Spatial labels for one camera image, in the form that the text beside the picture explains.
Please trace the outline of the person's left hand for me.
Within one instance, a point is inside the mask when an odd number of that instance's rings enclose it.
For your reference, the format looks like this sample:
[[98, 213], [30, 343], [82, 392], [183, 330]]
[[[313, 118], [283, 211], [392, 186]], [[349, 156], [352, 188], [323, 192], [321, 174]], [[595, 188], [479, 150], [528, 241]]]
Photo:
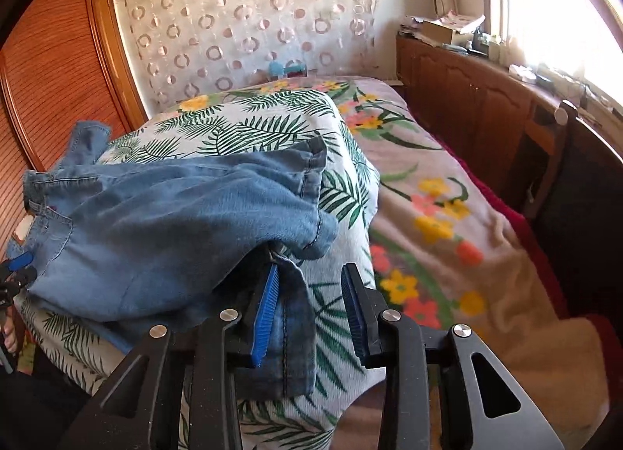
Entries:
[[6, 317], [1, 325], [1, 329], [6, 350], [8, 350], [11, 354], [15, 354], [18, 350], [19, 342], [13, 319]]

